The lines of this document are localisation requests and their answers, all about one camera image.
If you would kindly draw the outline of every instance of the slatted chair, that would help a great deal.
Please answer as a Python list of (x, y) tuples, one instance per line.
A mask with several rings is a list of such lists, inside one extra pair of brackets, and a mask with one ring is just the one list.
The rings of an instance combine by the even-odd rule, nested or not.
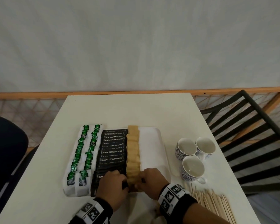
[[(224, 109), (227, 106), (230, 106), (233, 103), (238, 102), (231, 108), (227, 113), (223, 116), (216, 117), (216, 115), (220, 112), (220, 110)], [(261, 109), (261, 107), (246, 93), (246, 91), (241, 90), (233, 97), (224, 101), (223, 103), (216, 105), (214, 107), (201, 110), (202, 115), (209, 114), (206, 118), (206, 123), (209, 125), (209, 128), (212, 130), (213, 135), (219, 136), (217, 139), (217, 143), (220, 144), (229, 138), (233, 137), (234, 139), (231, 143), (225, 145), (221, 148), (222, 152), (227, 152), (230, 149), (241, 145), (242, 143), (246, 142), (247, 140), (255, 138), (257, 135), (262, 134), (263, 132), (271, 129), (272, 135), (265, 137), (253, 143), (245, 148), (242, 148), (239, 151), (236, 151), (232, 154), (229, 154), (226, 157), (228, 162), (235, 160), (239, 157), (242, 157), (248, 153), (256, 151), (258, 149), (262, 149), (263, 147), (274, 143), (280, 140), (280, 128), (272, 121), (272, 119)], [(214, 118), (218, 118), (214, 123), (210, 124)], [(251, 130), (247, 134), (242, 135), (241, 137), (237, 138), (239, 133), (248, 128), (249, 126), (253, 125), (254, 123), (262, 121), (263, 124), (259, 127)], [(239, 163), (235, 166), (232, 166), (232, 171), (238, 172), (240, 170), (259, 165), (261, 163), (267, 162), (269, 160), (275, 159), (280, 157), (280, 148), (270, 151), (268, 153), (262, 154), (258, 157), (249, 159), (245, 162)], [(266, 169), (257, 173), (249, 174), (243, 177), (239, 177), (237, 180), (239, 184), (245, 184), (257, 180), (262, 180), (266, 178), (270, 178), (273, 176), (280, 175), (280, 166), (276, 166), (270, 169)], [(261, 192), (268, 192), (268, 191), (279, 191), (280, 190), (280, 183), (273, 183), (273, 184), (262, 184), (262, 185), (253, 185), (253, 186), (242, 186), (243, 191), (246, 195), (253, 195)]]

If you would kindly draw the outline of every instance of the hand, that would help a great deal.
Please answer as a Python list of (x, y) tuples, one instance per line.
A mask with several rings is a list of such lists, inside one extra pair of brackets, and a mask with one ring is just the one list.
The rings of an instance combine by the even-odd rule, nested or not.
[(141, 171), (139, 176), (145, 183), (138, 183), (135, 188), (142, 190), (153, 200), (158, 200), (162, 188), (169, 184), (157, 168), (147, 168)]
[(108, 171), (104, 177), (101, 178), (96, 192), (96, 197), (99, 197), (107, 201), (113, 209), (113, 212), (117, 211), (125, 198), (129, 188), (122, 190), (122, 182), (127, 180), (123, 174), (120, 174), (118, 170)]

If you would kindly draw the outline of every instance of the blue patterned mug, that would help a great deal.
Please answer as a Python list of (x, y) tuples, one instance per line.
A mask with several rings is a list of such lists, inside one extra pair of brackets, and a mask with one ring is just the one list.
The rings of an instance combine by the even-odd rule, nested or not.
[(201, 184), (205, 184), (207, 179), (202, 177), (205, 172), (204, 165), (202, 161), (196, 156), (187, 156), (182, 160), (179, 167), (181, 177), (185, 181), (195, 181), (197, 180)]
[(198, 156), (201, 161), (209, 158), (216, 151), (215, 143), (213, 143), (211, 139), (206, 137), (199, 137), (196, 140), (196, 145), (197, 152), (195, 155)]
[(189, 138), (179, 139), (175, 147), (175, 156), (178, 160), (183, 160), (186, 156), (194, 155), (197, 152), (196, 144)]

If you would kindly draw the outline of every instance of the table top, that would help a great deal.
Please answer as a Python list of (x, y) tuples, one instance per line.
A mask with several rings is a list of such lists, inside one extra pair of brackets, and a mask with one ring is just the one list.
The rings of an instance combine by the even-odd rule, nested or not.
[[(68, 96), (0, 214), (0, 224), (66, 224), (71, 220), (89, 197), (67, 197), (62, 188), (63, 174), (80, 127), (98, 123), (107, 128), (157, 127), (172, 172), (176, 171), (173, 151), (180, 138), (210, 138), (217, 150), (205, 161), (208, 183), (194, 184), (224, 194), (237, 224), (259, 223), (191, 94), (161, 93)], [(172, 181), (182, 182), (174, 174)], [(149, 203), (144, 193), (130, 195), (113, 214), (111, 223), (149, 223), (153, 217)]]

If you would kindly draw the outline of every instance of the bundle of wooden sticks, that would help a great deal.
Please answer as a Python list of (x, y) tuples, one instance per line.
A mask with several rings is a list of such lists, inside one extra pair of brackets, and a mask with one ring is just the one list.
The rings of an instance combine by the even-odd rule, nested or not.
[(236, 224), (232, 211), (230, 209), (229, 203), (224, 195), (217, 195), (214, 191), (205, 189), (204, 191), (197, 190), (197, 187), (193, 187), (190, 184), (190, 188), (187, 189), (192, 196), (198, 201), (198, 203), (208, 209), (209, 211), (219, 215), (231, 224)]

